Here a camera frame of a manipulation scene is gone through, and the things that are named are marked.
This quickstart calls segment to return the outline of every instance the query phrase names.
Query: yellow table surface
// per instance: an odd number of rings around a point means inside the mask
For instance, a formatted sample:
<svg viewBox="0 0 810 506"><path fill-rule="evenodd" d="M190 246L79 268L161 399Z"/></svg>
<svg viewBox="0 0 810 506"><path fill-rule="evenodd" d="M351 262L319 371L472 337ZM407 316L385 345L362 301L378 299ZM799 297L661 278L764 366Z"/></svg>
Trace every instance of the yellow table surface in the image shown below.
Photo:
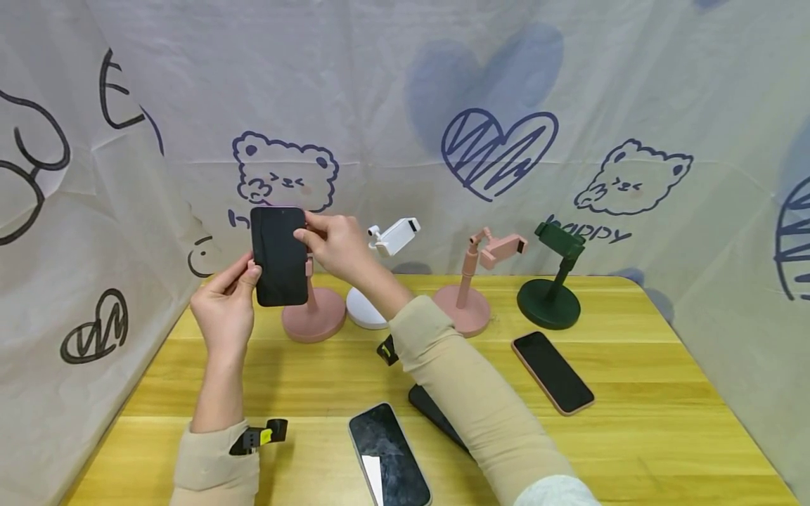
<svg viewBox="0 0 810 506"><path fill-rule="evenodd" d="M458 282L458 276L400 279L419 294ZM492 305L492 321L471 343L539 417L602 504L798 504L644 291L628 280L566 282L582 316L569 330L545 333L596 403L573 417L557 414L510 347L537 330L515 304L528 279L473 279ZM316 274L314 283L344 296L348 290L326 274ZM386 330L363 330L347 319L333 338L304 345L287 339L279 314L257 306L245 364L245 416L253 425L290 422L285 443L261 450L256 504L373 504L347 423L382 401L399 415L436 506L497 504L472 459L408 403L413 380L375 354ZM205 356L186 310L64 504L168 503Z"/></svg>

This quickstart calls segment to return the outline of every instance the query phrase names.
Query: fabric backdrop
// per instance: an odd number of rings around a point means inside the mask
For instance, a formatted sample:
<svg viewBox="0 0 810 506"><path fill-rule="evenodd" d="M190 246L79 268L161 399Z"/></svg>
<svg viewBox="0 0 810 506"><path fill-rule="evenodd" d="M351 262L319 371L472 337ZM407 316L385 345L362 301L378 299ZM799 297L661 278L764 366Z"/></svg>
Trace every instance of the fabric backdrop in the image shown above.
<svg viewBox="0 0 810 506"><path fill-rule="evenodd" d="M803 0L7 0L0 503L63 493L283 204L415 216L400 272L458 273L485 225L583 235L575 274L640 284L810 502L807 26ZM533 240L493 272L558 263Z"/></svg>

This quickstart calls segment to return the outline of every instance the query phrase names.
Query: white phone holder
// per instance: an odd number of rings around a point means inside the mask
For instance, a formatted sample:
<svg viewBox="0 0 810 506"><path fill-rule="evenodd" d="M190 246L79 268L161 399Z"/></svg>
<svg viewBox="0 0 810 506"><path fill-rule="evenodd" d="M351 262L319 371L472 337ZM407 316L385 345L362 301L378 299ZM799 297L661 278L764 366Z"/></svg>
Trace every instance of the white phone holder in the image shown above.
<svg viewBox="0 0 810 506"><path fill-rule="evenodd" d="M369 236L372 238L369 248L376 249L383 258L393 257L416 237L421 228L416 218L401 218L383 233L380 233L380 228L374 225L369 227ZM346 310L352 321L364 329L379 330L388 326L386 319L360 293L360 290L354 287L346 296Z"/></svg>

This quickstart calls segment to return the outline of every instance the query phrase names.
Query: black smartphone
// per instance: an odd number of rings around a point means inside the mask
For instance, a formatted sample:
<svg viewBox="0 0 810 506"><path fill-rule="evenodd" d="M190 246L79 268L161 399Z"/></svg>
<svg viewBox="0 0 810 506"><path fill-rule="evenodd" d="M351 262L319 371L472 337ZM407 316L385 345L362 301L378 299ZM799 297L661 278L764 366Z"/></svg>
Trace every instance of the black smartphone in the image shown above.
<svg viewBox="0 0 810 506"><path fill-rule="evenodd" d="M573 415L594 403L594 393L542 332L515 339L512 349L561 415Z"/></svg>
<svg viewBox="0 0 810 506"><path fill-rule="evenodd" d="M413 385L413 388L407 393L407 400L422 414L424 417L431 421L440 431L444 432L455 444L461 447L462 450L469 453L470 450L461 441L461 437L455 431L450 421L445 418L444 414L433 402L428 393L419 385Z"/></svg>
<svg viewBox="0 0 810 506"><path fill-rule="evenodd" d="M306 282L306 246L292 236L306 227L298 207L254 207L250 210L250 233L254 261L262 267L256 284L260 306L298 306L309 298Z"/></svg>
<svg viewBox="0 0 810 506"><path fill-rule="evenodd" d="M433 500L391 404L349 420L357 459L377 506L428 506Z"/></svg>

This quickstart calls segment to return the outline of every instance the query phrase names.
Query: phone stand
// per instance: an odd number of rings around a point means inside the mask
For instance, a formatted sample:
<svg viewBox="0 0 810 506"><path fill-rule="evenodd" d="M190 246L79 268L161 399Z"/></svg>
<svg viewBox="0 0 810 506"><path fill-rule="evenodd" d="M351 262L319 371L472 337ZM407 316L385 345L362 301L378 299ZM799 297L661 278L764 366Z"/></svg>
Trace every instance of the phone stand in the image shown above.
<svg viewBox="0 0 810 506"><path fill-rule="evenodd" d="M338 333L346 321L343 297L329 288L312 286L312 258L306 261L309 298L306 304L287 306L281 311L284 332L295 342L320 342Z"/></svg>
<svg viewBox="0 0 810 506"><path fill-rule="evenodd" d="M579 300L563 283L582 251L585 238L575 236L554 223L541 223L535 230L540 242L562 255L554 281L532 279L520 287L518 308L529 321L544 329L568 329L579 319Z"/></svg>
<svg viewBox="0 0 810 506"><path fill-rule="evenodd" d="M484 239L487 245L479 253L478 245ZM489 324L489 302L481 292L470 286L475 268L480 263L491 270L516 253L526 251L527 242L518 234L497 239L492 237L488 227L470 237L470 247L464 257L461 269L461 284L440 288L433 295L433 302L453 320L455 329L465 338L474 337L487 328Z"/></svg>
<svg viewBox="0 0 810 506"><path fill-rule="evenodd" d="M374 225L368 230L369 236L372 237L369 248L376 250L382 257L393 257L413 240L419 230L421 226L416 218L401 218L383 233L380 233L379 227ZM346 295L346 310L349 318L364 329L379 330L388 326L388 321L360 290L354 287Z"/></svg>

